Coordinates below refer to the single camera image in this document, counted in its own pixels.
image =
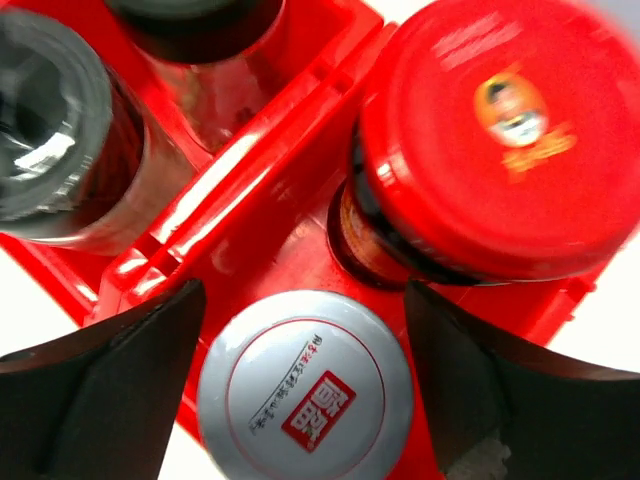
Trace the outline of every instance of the black cap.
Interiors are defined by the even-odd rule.
[[[238,55],[273,24],[284,0],[105,0],[139,48],[170,62]]]
[[[0,231],[59,229],[112,118],[110,77],[82,37],[42,15],[0,12]]]

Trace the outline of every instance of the red rectangular logo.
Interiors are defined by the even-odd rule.
[[[282,424],[282,430],[312,453],[355,398],[356,393],[327,370]]]

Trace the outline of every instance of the red lid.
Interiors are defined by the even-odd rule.
[[[380,57],[367,175],[409,241],[496,279],[556,278],[640,219],[640,68],[562,0],[438,0]]]

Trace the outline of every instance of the white surface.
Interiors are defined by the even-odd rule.
[[[388,20],[404,21],[427,0],[368,0]],[[75,329],[57,304],[0,250],[0,355],[52,340]],[[601,277],[598,290],[576,311],[551,348],[582,360],[640,372],[640,237],[630,242]],[[160,479],[222,477],[207,454],[176,426]]]

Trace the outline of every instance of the jar with red lid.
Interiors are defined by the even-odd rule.
[[[640,220],[640,60],[565,0],[439,0],[400,27],[361,110],[329,239],[361,280],[551,280]]]
[[[122,252],[193,167],[70,28],[3,9],[0,51],[0,232]]]
[[[216,152],[284,85],[286,0],[105,0],[164,81],[194,138]]]

